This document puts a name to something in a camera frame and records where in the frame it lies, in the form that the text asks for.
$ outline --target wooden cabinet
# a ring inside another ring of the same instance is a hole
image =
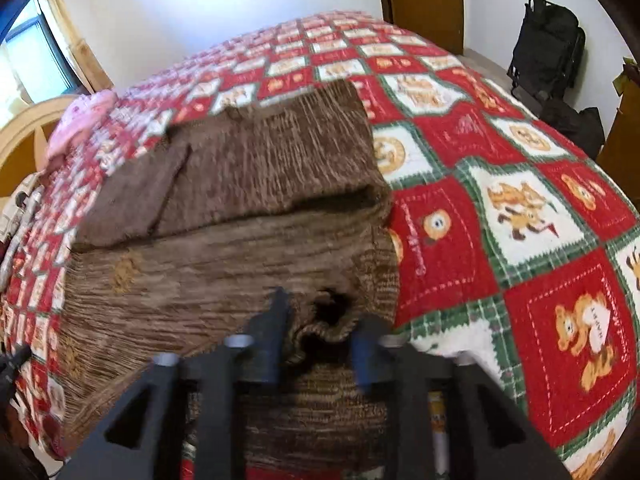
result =
[[[597,163],[640,210],[640,87],[630,81]]]

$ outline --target window frame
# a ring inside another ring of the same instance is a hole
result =
[[[62,77],[65,80],[66,85],[68,87],[67,90],[62,92],[62,95],[74,92],[76,89],[81,88],[82,83],[78,79],[78,76],[76,75],[76,73],[69,66],[69,63],[67,62],[65,56],[62,54],[62,51],[60,50],[60,47],[58,46],[55,38],[53,37],[53,33],[49,28],[49,24],[47,23],[47,20],[44,17],[44,14],[40,10],[40,6],[38,6],[37,16],[29,18],[28,20],[25,20],[24,22],[22,22],[20,25],[17,25],[17,27],[12,28],[9,31],[9,33],[6,35],[4,40],[6,41],[7,44],[9,44],[9,42],[12,39],[19,36],[25,30],[28,30],[29,28],[35,27],[37,25],[40,25],[40,30],[44,34],[44,38],[47,41],[47,46],[49,47],[49,50],[52,56],[56,60],[58,69],[60,70],[60,73],[62,74]]]

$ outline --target red and white patchwork quilt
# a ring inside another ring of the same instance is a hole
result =
[[[638,213],[508,92],[428,40],[359,12],[245,34],[128,89],[55,175],[2,297],[5,344],[34,352],[18,384],[28,429],[63,452],[65,264],[104,179],[153,148],[169,124],[269,105],[337,78],[358,89],[395,190],[398,331],[425,351],[474,352],[574,477],[590,478],[636,405]],[[446,460],[438,464],[444,474]]]

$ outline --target pink pillow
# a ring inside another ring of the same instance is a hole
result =
[[[81,95],[68,106],[49,138],[47,172],[60,167],[65,155],[89,138],[117,99],[113,90],[102,90],[93,95]]]

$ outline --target black bag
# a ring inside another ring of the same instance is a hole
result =
[[[596,160],[604,144],[604,128],[597,108],[585,108],[578,113],[560,99],[549,99],[542,107],[540,120]]]
[[[572,88],[584,53],[584,31],[569,9],[529,0],[507,74],[538,101],[562,99]]]

